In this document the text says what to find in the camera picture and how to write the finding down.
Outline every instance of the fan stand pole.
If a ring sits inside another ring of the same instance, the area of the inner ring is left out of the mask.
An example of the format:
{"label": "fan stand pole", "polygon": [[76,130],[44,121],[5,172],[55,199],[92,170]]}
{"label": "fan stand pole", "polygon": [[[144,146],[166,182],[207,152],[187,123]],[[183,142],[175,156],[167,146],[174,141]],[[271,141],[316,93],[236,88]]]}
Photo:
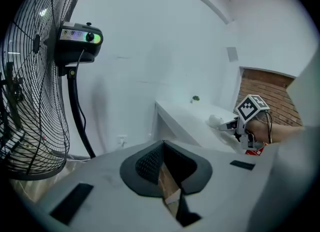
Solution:
{"label": "fan stand pole", "polygon": [[84,125],[82,123],[80,111],[79,111],[79,105],[78,105],[78,91],[77,91],[77,81],[76,81],[76,68],[75,67],[65,67],[66,71],[66,77],[68,79],[68,91],[69,91],[69,100],[72,110],[72,115],[74,118],[74,122],[76,125],[76,128],[78,130],[78,133],[80,135],[80,138],[84,144],[84,147],[86,148],[90,158],[94,158],[96,155],[89,143],[89,140],[87,138],[87,134],[84,130]]}

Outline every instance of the white wall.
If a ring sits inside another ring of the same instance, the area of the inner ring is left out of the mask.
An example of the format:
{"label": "white wall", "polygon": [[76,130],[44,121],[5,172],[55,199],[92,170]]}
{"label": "white wall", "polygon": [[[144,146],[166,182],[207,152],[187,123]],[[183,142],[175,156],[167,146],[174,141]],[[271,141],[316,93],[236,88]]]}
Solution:
{"label": "white wall", "polygon": [[[296,77],[311,60],[319,35],[298,0],[231,0],[231,27],[239,61],[229,65],[229,78],[239,67],[275,71]],[[239,80],[224,83],[220,105],[233,102]]]}
{"label": "white wall", "polygon": [[[72,22],[102,30],[92,64],[80,65],[78,94],[96,154],[148,141],[155,100],[218,103],[228,62],[226,25],[200,0],[78,0]],[[64,81],[71,154],[87,155]]]}

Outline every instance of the electric fan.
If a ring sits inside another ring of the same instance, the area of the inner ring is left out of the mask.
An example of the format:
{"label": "electric fan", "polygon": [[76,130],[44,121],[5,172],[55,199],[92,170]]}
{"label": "electric fan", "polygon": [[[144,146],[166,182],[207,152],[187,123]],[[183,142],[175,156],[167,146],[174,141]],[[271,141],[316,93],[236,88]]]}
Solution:
{"label": "electric fan", "polygon": [[[66,163],[70,139],[59,74],[66,64],[93,61],[98,53],[91,46],[100,32],[90,24],[68,24],[76,3],[24,0],[1,43],[0,163],[11,178],[48,178]],[[78,102],[70,69],[70,99]]]}

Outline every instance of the black wire grille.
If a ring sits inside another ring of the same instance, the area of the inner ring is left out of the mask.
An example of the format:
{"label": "black wire grille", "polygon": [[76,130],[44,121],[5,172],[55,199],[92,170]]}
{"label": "black wire grille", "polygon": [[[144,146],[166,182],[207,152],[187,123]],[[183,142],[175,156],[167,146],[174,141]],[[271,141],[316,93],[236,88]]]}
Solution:
{"label": "black wire grille", "polygon": [[24,0],[0,44],[0,163],[15,179],[65,165],[70,139],[54,64],[57,33],[77,0]]}

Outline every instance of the fan control panel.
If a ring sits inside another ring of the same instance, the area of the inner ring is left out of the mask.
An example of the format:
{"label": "fan control panel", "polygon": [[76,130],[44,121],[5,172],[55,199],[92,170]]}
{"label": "fan control panel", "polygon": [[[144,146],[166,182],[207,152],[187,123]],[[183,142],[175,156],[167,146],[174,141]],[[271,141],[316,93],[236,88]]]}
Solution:
{"label": "fan control panel", "polygon": [[54,61],[58,67],[76,63],[84,50],[80,63],[92,63],[102,42],[101,30],[91,26],[91,23],[82,25],[64,22],[58,32]]}

